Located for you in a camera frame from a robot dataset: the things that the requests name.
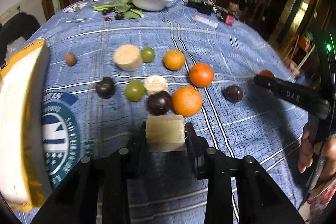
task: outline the blue tablecloth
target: blue tablecloth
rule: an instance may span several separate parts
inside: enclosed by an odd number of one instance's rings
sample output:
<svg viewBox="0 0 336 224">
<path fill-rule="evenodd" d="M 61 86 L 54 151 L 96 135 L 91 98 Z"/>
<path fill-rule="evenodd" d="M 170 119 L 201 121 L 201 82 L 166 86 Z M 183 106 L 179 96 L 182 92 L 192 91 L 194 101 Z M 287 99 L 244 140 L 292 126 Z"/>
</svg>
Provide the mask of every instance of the blue tablecloth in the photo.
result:
<svg viewBox="0 0 336 224">
<path fill-rule="evenodd" d="M 125 145 L 139 132 L 149 115 L 147 97 L 129 102 L 123 91 L 132 79 L 162 75 L 169 93 L 189 85 L 186 75 L 196 63 L 203 62 L 215 72 L 213 83 L 198 89 L 202 110 L 185 122 L 192 122 L 198 135 L 210 146 L 229 156 L 254 156 L 298 207 L 304 190 L 297 170 L 297 153 L 307 114 L 298 107 L 275 98 L 257 87 L 253 76 L 268 69 L 276 77 L 292 77 L 274 50 L 246 24 L 233 26 L 219 22 L 214 15 L 200 14 L 181 0 L 160 12 L 144 12 L 138 20 L 104 21 L 100 12 L 84 8 L 86 2 L 72 5 L 54 15 L 27 42 L 45 38 L 51 60 L 45 81 L 43 131 L 46 168 L 56 187 L 83 156 L 105 157 Z M 82 9 L 75 12 L 74 7 Z M 193 19 L 202 17 L 218 22 L 216 28 Z M 122 71 L 113 62 L 114 51 L 123 44 L 152 47 L 155 59 L 134 71 Z M 186 56 L 186 66 L 170 71 L 162 65 L 169 49 Z M 69 67 L 64 57 L 72 52 L 77 63 Z M 95 83 L 104 76 L 113 78 L 116 93 L 101 99 Z M 221 90 L 239 85 L 244 91 L 236 104 L 224 99 Z M 129 181 L 132 223 L 203 223 L 207 181 L 197 181 L 183 152 L 153 153 L 144 177 Z M 232 180 L 234 222 L 237 222 L 237 196 Z M 37 210 L 16 212 L 29 223 Z"/>
</svg>

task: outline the metal screw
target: metal screw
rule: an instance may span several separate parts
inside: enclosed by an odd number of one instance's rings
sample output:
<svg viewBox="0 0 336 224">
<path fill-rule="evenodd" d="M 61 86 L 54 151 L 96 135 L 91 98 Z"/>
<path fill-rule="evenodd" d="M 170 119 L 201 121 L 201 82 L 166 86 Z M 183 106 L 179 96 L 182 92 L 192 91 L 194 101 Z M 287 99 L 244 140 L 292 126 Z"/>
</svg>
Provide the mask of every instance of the metal screw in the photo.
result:
<svg viewBox="0 0 336 224">
<path fill-rule="evenodd" d="M 216 153 L 216 148 L 213 148 L 213 147 L 209 147 L 207 148 L 207 153 L 210 154 L 210 155 L 213 155 L 214 153 Z"/>
<path fill-rule="evenodd" d="M 119 149 L 119 154 L 122 155 L 122 156 L 127 155 L 128 152 L 129 152 L 129 150 L 126 147 L 123 147 L 123 148 Z"/>
<path fill-rule="evenodd" d="M 251 163 L 254 162 L 254 157 L 252 157 L 252 156 L 245 156 L 245 160 L 246 160 L 249 164 L 251 164 Z"/>
<path fill-rule="evenodd" d="M 81 162 L 82 162 L 83 164 L 87 164 L 90 160 L 91 160 L 90 157 L 85 156 L 85 157 L 82 157 Z"/>
</svg>

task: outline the wooden block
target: wooden block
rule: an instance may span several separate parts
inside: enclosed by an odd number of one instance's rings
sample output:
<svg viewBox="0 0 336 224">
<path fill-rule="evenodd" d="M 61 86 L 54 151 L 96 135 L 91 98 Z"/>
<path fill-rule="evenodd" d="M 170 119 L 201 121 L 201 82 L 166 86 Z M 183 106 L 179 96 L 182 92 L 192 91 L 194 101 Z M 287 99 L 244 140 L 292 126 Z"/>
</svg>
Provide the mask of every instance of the wooden block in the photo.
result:
<svg viewBox="0 0 336 224">
<path fill-rule="evenodd" d="M 149 152 L 185 150 L 183 116 L 149 116 L 146 140 Z"/>
</svg>

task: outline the tangerine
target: tangerine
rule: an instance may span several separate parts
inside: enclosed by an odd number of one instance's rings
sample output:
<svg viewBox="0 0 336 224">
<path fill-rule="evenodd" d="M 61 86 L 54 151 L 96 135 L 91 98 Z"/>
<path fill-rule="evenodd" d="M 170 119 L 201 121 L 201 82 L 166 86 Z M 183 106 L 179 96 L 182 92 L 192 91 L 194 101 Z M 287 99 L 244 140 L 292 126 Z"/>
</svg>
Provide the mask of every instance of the tangerine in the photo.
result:
<svg viewBox="0 0 336 224">
<path fill-rule="evenodd" d="M 185 62 L 184 54 L 179 50 L 169 50 L 163 57 L 163 63 L 170 70 L 179 70 Z"/>
<path fill-rule="evenodd" d="M 259 72 L 259 75 L 261 75 L 261 76 L 267 76 L 269 78 L 275 78 L 274 74 L 271 73 L 269 70 L 266 70 L 266 69 L 264 69 L 261 72 Z"/>
<path fill-rule="evenodd" d="M 204 88 L 211 84 L 213 80 L 213 70 L 204 63 L 194 65 L 189 71 L 191 83 L 199 88 Z"/>
<path fill-rule="evenodd" d="M 196 114 L 201 109 L 203 103 L 201 94 L 190 86 L 176 90 L 171 99 L 174 112 L 182 116 Z"/>
</svg>

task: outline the denim-patterned cloth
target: denim-patterned cloth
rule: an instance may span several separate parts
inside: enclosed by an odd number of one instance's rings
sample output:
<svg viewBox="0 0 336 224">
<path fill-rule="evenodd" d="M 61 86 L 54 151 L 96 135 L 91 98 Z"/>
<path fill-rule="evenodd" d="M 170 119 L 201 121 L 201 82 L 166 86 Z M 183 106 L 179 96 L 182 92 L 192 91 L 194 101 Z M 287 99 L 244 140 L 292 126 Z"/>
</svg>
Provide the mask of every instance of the denim-patterned cloth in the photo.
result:
<svg viewBox="0 0 336 224">
<path fill-rule="evenodd" d="M 219 22 L 215 15 L 200 14 L 181 0 L 160 12 L 143 12 L 138 20 L 104 21 L 100 12 L 84 8 L 85 1 L 54 15 L 27 42 L 45 38 L 51 50 L 45 92 L 57 91 L 75 95 L 71 106 L 80 134 L 80 157 L 93 154 L 105 157 L 125 145 L 139 132 L 149 115 L 147 96 L 129 102 L 123 94 L 131 79 L 143 81 L 149 75 L 167 79 L 169 93 L 189 85 L 186 75 L 196 63 L 213 68 L 213 83 L 198 89 L 203 97 L 199 113 L 186 117 L 196 133 L 210 146 L 226 155 L 242 158 L 254 156 L 298 207 L 303 199 L 306 180 L 297 170 L 297 156 L 307 114 L 300 108 L 274 97 L 253 83 L 253 76 L 263 69 L 276 77 L 293 81 L 272 47 L 246 24 L 233 26 Z M 81 6 L 75 12 L 75 6 Z M 218 22 L 211 27 L 193 19 L 202 17 Z M 136 71 L 122 71 L 113 62 L 114 51 L 124 44 L 140 49 L 152 47 L 155 59 L 143 63 Z M 169 49 L 179 49 L 186 57 L 185 66 L 170 71 L 162 65 Z M 69 67 L 64 57 L 72 52 L 77 63 Z M 103 76 L 113 78 L 116 92 L 101 99 L 94 91 Z M 243 89 L 242 101 L 232 104 L 221 91 L 229 85 Z M 207 180 L 197 181 L 191 172 L 186 152 L 153 153 L 146 173 L 137 181 L 129 181 L 129 203 L 132 223 L 203 223 L 207 198 Z M 234 223 L 238 219 L 236 183 L 232 179 Z M 23 223 L 36 213 L 16 212 Z"/>
</svg>

